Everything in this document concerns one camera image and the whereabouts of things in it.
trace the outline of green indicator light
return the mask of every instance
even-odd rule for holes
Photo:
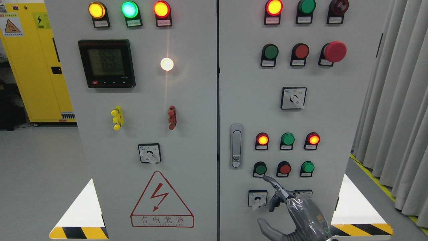
[[[285,144],[285,145],[291,145],[294,143],[294,135],[291,133],[285,133],[282,137],[281,137],[281,141]]]
[[[311,173],[314,171],[315,167],[314,167],[314,164],[312,162],[305,162],[302,165],[302,169],[306,173]]]
[[[270,45],[265,49],[265,56],[268,59],[273,59],[276,58],[276,56],[278,56],[278,48]]]
[[[315,6],[314,0],[300,0],[299,11],[303,14],[311,14],[315,10]]]
[[[266,171],[267,171],[267,169],[265,166],[260,165],[260,166],[256,167],[256,173],[259,175],[265,174]]]
[[[138,6],[133,1],[122,3],[122,13],[127,18],[135,18],[138,15]]]

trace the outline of white indicator light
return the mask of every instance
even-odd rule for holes
[[[172,59],[170,59],[170,58],[163,58],[160,61],[160,63],[161,63],[160,66],[165,71],[170,71],[174,67],[174,61]]]

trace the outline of green push button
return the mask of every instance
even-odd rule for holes
[[[314,164],[312,162],[307,161],[307,162],[304,162],[302,164],[302,169],[306,173],[311,173],[314,171],[315,167],[314,167]]]
[[[314,0],[300,0],[298,9],[302,14],[309,15],[315,10],[315,6]]]
[[[281,137],[281,141],[284,143],[284,145],[292,145],[294,143],[294,135],[291,133],[285,133]]]
[[[260,165],[260,166],[256,167],[256,173],[259,175],[265,174],[266,171],[267,171],[267,169],[265,166]]]
[[[274,45],[270,45],[265,49],[265,56],[268,59],[274,59],[278,56],[278,48]]]

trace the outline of yellow cabinet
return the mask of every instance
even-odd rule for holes
[[[31,122],[75,122],[43,3],[5,4],[0,38]]]

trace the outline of yellow black hazard stripe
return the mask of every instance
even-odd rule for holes
[[[378,236],[394,235],[387,223],[379,224],[333,224],[330,227],[333,236]]]
[[[55,227],[49,237],[51,239],[108,239],[107,230],[104,227]]]

